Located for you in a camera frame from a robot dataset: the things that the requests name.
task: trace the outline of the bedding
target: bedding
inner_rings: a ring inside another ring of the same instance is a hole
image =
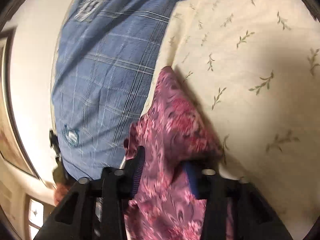
[[[98,179],[103,167],[121,164],[177,1],[73,3],[60,34],[52,104],[63,164],[75,179]]]
[[[131,124],[124,145],[127,159],[134,157],[139,145],[146,154],[138,192],[125,214],[131,239],[199,240],[206,200],[192,194],[182,162],[218,160],[222,151],[171,67],[161,70],[152,106]],[[226,240],[233,240],[231,203],[228,201]]]
[[[179,2],[142,112],[171,65],[217,132],[221,174],[246,176],[296,240],[320,214],[319,52],[319,22],[301,0]]]

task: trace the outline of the colorful cloth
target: colorful cloth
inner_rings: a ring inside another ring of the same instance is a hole
[[[206,200],[195,199],[179,164],[217,159],[222,152],[169,66],[159,74],[149,111],[130,127],[124,142],[127,159],[135,155],[138,145],[145,148],[146,159],[138,193],[125,215],[131,238],[199,239]],[[228,205],[227,239],[233,239],[232,224]]]
[[[180,0],[76,0],[61,31],[52,103],[63,164],[75,179],[119,167]]]

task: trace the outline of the metal bolt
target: metal bolt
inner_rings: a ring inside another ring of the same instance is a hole
[[[212,175],[216,174],[216,172],[211,169],[204,169],[204,170],[202,170],[202,174],[212,176]]]
[[[124,174],[124,171],[123,170],[116,170],[115,171],[115,175],[116,176],[122,176]]]
[[[89,179],[88,179],[87,177],[82,177],[82,178],[80,178],[80,179],[78,180],[78,182],[79,182],[80,184],[86,184],[86,183],[89,182]]]

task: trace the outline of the window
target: window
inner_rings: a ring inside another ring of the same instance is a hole
[[[54,206],[26,195],[25,204],[25,234],[26,240],[33,240],[42,227]]]

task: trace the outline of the blue plaid fabric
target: blue plaid fabric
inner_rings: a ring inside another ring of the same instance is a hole
[[[52,103],[63,164],[75,179],[97,179],[103,167],[120,165],[177,1],[73,4],[61,31]]]

